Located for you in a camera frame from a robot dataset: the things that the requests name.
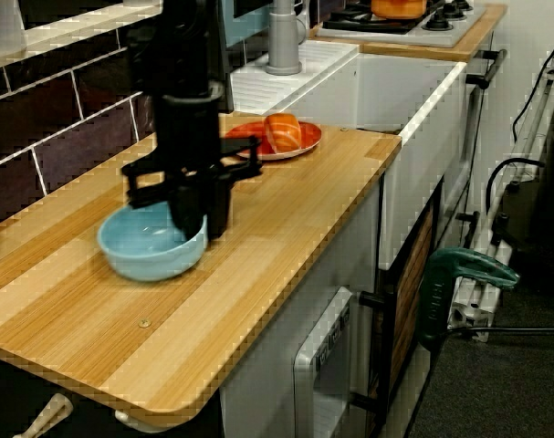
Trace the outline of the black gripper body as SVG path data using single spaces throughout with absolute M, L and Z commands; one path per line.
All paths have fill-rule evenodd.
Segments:
M 122 167 L 133 208 L 167 201 L 183 189 L 208 197 L 217 183 L 231 185 L 261 174 L 254 136 L 220 136 L 218 97 L 152 98 L 155 149 Z

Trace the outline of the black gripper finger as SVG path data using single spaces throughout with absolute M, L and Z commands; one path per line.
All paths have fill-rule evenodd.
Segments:
M 227 179 L 214 179 L 207 189 L 207 234 L 210 240 L 222 236 L 227 228 L 231 204 L 232 183 Z
M 204 217 L 199 193 L 193 187 L 178 186 L 169 195 L 169 208 L 175 227 L 187 240 L 192 239 L 200 231 Z

